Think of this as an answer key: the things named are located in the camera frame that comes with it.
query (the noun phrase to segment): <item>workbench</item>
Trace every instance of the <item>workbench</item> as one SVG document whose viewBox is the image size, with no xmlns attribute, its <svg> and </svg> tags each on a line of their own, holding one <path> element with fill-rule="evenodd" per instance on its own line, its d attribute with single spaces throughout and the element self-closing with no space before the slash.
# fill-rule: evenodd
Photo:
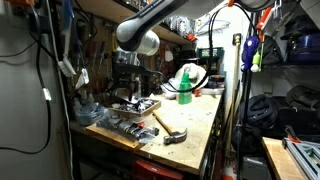
<svg viewBox="0 0 320 180">
<path fill-rule="evenodd" d="M 164 145 L 163 137 L 168 133 L 152 115 L 146 117 L 145 124 L 159 128 L 159 135 L 142 147 L 138 146 L 137 142 L 128 141 L 120 135 L 94 125 L 83 128 L 73 122 L 70 128 L 73 132 L 90 136 L 95 140 L 117 147 L 123 152 L 130 152 L 182 172 L 199 175 L 221 95 L 193 97 L 192 102 L 185 105 L 179 105 L 176 100 L 167 100 L 162 95 L 157 96 L 156 99 L 161 101 L 161 107 L 157 109 L 157 112 L 164 121 L 170 121 L 170 126 L 181 129 L 181 131 L 187 128 L 186 141 Z"/>
<path fill-rule="evenodd" d="M 277 179 L 303 180 L 308 179 L 302 172 L 297 162 L 291 157 L 290 152 L 282 147 L 282 141 L 278 139 L 263 138 L 268 160 Z"/>
</svg>

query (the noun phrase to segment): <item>robotic arm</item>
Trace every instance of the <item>robotic arm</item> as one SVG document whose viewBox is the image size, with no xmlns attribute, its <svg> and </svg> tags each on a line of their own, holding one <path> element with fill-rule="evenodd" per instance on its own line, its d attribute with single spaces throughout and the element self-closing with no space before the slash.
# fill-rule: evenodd
<svg viewBox="0 0 320 180">
<path fill-rule="evenodd" d="M 210 12 L 223 0 L 153 0 L 117 28 L 117 41 L 121 49 L 151 56 L 159 48 L 159 37 L 151 31 L 163 19 L 173 15 L 199 18 Z M 235 0 L 249 11 L 271 6 L 275 0 Z"/>
</svg>

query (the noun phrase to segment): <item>green bottle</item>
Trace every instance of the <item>green bottle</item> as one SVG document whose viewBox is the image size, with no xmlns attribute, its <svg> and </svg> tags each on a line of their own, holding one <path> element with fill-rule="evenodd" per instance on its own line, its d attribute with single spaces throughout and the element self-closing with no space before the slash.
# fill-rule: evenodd
<svg viewBox="0 0 320 180">
<path fill-rule="evenodd" d="M 189 80 L 189 74 L 188 73 L 184 73 L 182 76 L 182 80 L 180 83 L 180 90 L 187 90 L 187 89 L 191 89 L 191 83 Z M 183 93 L 179 93 L 179 98 L 178 98 L 178 103 L 179 104 L 188 104 L 192 101 L 192 92 L 183 92 Z"/>
</svg>

